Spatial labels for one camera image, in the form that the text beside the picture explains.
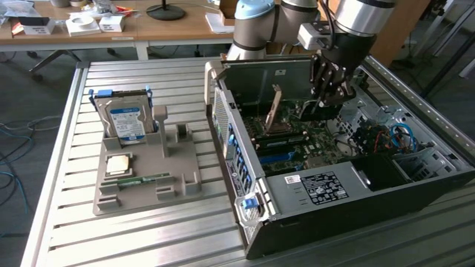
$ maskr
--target green circuit board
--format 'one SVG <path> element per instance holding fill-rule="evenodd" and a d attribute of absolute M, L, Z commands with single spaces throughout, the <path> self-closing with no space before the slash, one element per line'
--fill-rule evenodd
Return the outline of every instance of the green circuit board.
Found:
<path fill-rule="evenodd" d="M 271 136 L 273 140 L 277 140 L 274 144 L 278 144 L 282 140 L 279 139 L 282 134 L 295 132 L 303 133 L 306 137 L 298 144 L 286 145 L 287 151 L 294 152 L 291 160 L 262 163 L 267 176 L 331 165 L 349 156 L 339 150 L 333 133 L 329 132 L 326 127 L 326 122 L 302 122 L 298 117 L 293 116 L 291 107 L 294 106 L 295 102 L 286 102 L 282 105 L 279 116 L 275 119 L 277 129 L 281 131 L 277 134 L 266 133 L 266 115 L 243 117 L 251 139 Z M 279 146 L 273 147 L 273 149 L 281 151 Z"/>

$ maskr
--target blue hard drive label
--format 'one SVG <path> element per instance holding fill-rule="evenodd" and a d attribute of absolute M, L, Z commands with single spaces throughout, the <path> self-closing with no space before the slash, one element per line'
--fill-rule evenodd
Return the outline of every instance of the blue hard drive label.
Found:
<path fill-rule="evenodd" d="M 315 205 L 349 197 L 349 193 L 333 171 L 303 177 L 301 180 Z"/>
<path fill-rule="evenodd" d="M 111 110 L 114 127 L 118 137 L 126 144 L 138 143 L 146 136 L 143 122 L 141 121 L 141 109 L 138 107 L 117 108 Z"/>

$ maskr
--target black lamp base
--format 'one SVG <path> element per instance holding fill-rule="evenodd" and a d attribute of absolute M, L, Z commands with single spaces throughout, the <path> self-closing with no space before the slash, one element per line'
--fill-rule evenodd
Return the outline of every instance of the black lamp base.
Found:
<path fill-rule="evenodd" d="M 167 10 L 163 9 L 163 5 L 151 6 L 147 8 L 147 15 L 162 21 L 174 21 L 183 18 L 186 11 L 181 7 L 167 5 Z"/>

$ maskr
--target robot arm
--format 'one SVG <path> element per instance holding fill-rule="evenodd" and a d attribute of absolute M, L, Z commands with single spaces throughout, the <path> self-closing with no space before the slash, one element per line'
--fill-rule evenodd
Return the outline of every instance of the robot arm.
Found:
<path fill-rule="evenodd" d="M 317 20 L 317 1 L 282 0 L 275 5 L 274 0 L 241 0 L 227 58 L 265 58 L 267 42 L 301 42 L 306 49 L 321 50 L 313 56 L 311 83 L 314 98 L 325 107 L 355 97 L 347 81 L 370 52 L 396 0 L 341 0 L 329 21 Z"/>
<path fill-rule="evenodd" d="M 311 65 L 313 95 L 321 107 L 355 97 L 349 80 L 369 55 L 394 6 L 396 0 L 342 0 L 334 19 L 302 24 L 302 45 L 321 50 Z M 330 23 L 335 26 L 334 38 Z"/>
<path fill-rule="evenodd" d="M 267 42 L 298 43 L 303 23 L 318 18 L 317 0 L 239 0 L 235 13 L 234 43 L 229 60 L 266 57 Z"/>

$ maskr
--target paper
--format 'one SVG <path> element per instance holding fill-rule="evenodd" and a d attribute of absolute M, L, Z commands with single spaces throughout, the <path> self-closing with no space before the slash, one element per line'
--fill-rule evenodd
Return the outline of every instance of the paper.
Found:
<path fill-rule="evenodd" d="M 34 9 L 34 3 L 29 1 L 3 1 L 7 7 L 6 17 L 42 17 Z"/>
<path fill-rule="evenodd" d="M 235 26 L 225 26 L 219 14 L 207 13 L 206 18 L 214 33 L 234 33 Z"/>

